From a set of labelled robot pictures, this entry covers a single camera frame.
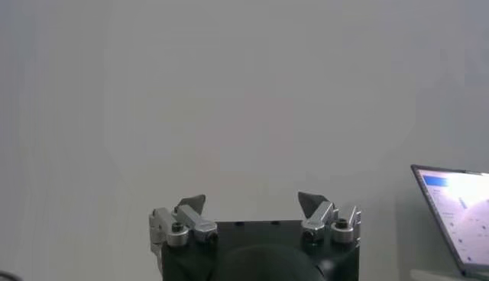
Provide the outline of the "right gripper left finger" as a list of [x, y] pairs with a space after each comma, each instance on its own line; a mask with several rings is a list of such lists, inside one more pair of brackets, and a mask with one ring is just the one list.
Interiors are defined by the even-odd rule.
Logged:
[[173, 209], [154, 209], [149, 215], [151, 244], [183, 247], [191, 235], [200, 243], [215, 241], [219, 237], [218, 225], [202, 216], [205, 202], [205, 195], [196, 195], [181, 199]]

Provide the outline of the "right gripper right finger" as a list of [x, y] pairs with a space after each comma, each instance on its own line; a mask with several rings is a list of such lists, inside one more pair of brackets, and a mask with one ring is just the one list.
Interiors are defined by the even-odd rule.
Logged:
[[326, 235], [334, 244], [357, 244], [361, 240], [361, 210], [356, 205], [337, 207], [324, 195], [298, 192], [305, 218], [301, 221], [303, 240], [318, 244]]

